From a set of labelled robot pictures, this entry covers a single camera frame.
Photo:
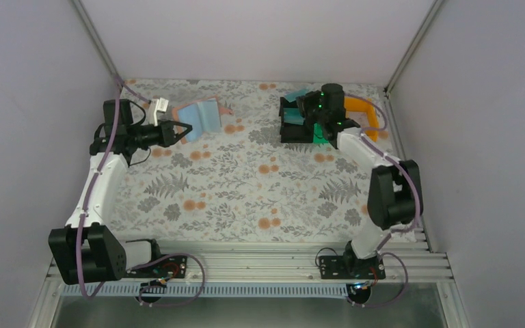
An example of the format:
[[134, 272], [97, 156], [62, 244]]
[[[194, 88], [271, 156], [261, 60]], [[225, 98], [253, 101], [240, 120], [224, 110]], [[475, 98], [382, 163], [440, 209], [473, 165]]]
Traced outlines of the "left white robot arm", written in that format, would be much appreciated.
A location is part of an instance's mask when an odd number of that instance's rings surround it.
[[109, 229], [109, 218], [133, 155], [153, 146], [173, 146], [192, 127], [158, 119], [168, 107], [164, 98], [152, 100], [139, 121], [133, 119], [133, 105], [125, 98], [104, 102], [104, 122], [94, 132], [89, 172], [77, 206], [64, 226], [49, 234], [48, 244], [65, 284], [117, 281], [159, 255], [153, 239], [120, 242]]

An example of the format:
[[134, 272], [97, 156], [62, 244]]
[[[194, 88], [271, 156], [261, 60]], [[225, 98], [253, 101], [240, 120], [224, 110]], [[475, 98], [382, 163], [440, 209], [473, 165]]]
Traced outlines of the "orange leather card holder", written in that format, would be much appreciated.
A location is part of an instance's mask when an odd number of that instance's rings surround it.
[[192, 127], [192, 130], [181, 139], [182, 144], [194, 142], [204, 133], [220, 133], [222, 115], [233, 114], [230, 106], [221, 104], [217, 96], [195, 100], [172, 109], [174, 121]]

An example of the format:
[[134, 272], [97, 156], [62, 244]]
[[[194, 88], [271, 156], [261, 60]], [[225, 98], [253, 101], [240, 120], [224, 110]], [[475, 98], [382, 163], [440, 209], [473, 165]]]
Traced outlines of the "teal credit card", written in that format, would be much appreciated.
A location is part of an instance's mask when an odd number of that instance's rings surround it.
[[285, 124], [304, 125], [304, 117], [298, 108], [284, 108], [282, 121]]
[[310, 90], [302, 89], [294, 92], [290, 92], [284, 96], [287, 102], [296, 102], [299, 97], [305, 96]]

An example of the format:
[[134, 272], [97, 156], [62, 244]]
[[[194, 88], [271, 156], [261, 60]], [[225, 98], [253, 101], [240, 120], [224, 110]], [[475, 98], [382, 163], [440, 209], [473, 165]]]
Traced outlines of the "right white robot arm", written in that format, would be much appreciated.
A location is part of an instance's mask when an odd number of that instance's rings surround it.
[[336, 83], [298, 96], [296, 103], [305, 123], [318, 125], [325, 140], [356, 163], [371, 169], [367, 210], [370, 222], [346, 245], [342, 259], [353, 271], [365, 267], [393, 234], [412, 231], [423, 210], [420, 170], [413, 160], [402, 161], [385, 152], [363, 127], [348, 118], [346, 94]]

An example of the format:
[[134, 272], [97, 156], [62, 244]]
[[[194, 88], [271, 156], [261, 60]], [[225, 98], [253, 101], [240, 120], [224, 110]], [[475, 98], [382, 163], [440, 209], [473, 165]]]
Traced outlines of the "green plastic bin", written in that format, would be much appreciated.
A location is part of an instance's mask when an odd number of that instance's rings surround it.
[[312, 143], [313, 144], [328, 144], [329, 139], [322, 125], [314, 123], [312, 128]]

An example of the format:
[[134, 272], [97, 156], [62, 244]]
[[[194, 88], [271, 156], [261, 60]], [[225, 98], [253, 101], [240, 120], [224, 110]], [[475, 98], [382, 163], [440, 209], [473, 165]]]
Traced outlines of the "aluminium mounting rail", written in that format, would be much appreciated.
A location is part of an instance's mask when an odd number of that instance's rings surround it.
[[[341, 254], [344, 242], [247, 243], [210, 241], [159, 241], [165, 254], [195, 256], [208, 282], [321, 282], [315, 265], [317, 253], [329, 249]], [[436, 283], [454, 279], [446, 254], [431, 253], [425, 242], [387, 243], [383, 251], [385, 278], [380, 283]]]

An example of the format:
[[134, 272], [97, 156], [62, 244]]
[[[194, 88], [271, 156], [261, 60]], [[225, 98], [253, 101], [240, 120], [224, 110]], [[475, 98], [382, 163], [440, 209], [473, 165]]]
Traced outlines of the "orange plastic bin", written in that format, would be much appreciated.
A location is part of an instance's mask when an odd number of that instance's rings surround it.
[[374, 106], [365, 100], [346, 96], [345, 103], [346, 117], [353, 120], [358, 119], [358, 122], [366, 127], [379, 128], [379, 121]]

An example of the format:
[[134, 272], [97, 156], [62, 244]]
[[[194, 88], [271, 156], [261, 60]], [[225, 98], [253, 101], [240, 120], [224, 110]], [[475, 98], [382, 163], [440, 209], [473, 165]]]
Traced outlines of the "black plastic bin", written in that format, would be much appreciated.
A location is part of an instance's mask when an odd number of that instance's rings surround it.
[[313, 130], [305, 123], [297, 101], [288, 101], [280, 97], [280, 142], [282, 144], [312, 144], [314, 142]]

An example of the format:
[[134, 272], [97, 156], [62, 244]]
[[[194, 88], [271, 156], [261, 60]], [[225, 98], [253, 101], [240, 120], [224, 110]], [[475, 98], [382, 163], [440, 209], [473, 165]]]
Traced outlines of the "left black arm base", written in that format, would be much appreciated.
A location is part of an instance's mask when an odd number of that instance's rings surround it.
[[126, 254], [126, 273], [124, 278], [148, 279], [141, 283], [140, 289], [147, 286], [147, 294], [158, 294], [165, 290], [171, 279], [182, 279], [186, 276], [188, 257], [170, 256], [163, 259], [160, 245], [156, 239], [141, 238], [125, 241], [122, 246]]

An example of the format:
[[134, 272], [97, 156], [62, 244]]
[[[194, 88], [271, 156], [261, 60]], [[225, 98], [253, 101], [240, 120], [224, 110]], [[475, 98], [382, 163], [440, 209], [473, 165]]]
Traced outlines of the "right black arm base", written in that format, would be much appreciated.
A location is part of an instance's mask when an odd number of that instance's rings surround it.
[[347, 242], [341, 254], [331, 247], [321, 248], [314, 263], [319, 268], [321, 279], [357, 280], [346, 285], [351, 305], [367, 305], [373, 287], [386, 278], [381, 257], [377, 253], [368, 254], [366, 258], [357, 257], [351, 241]]

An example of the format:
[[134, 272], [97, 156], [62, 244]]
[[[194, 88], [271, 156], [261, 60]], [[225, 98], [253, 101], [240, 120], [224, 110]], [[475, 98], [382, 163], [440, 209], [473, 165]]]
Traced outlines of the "floral table mat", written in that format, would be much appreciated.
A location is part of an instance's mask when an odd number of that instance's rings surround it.
[[121, 239], [346, 242], [366, 227], [371, 171], [329, 144], [282, 143], [280, 98], [318, 83], [130, 79], [172, 107], [217, 97], [219, 133], [139, 151], [118, 189]]

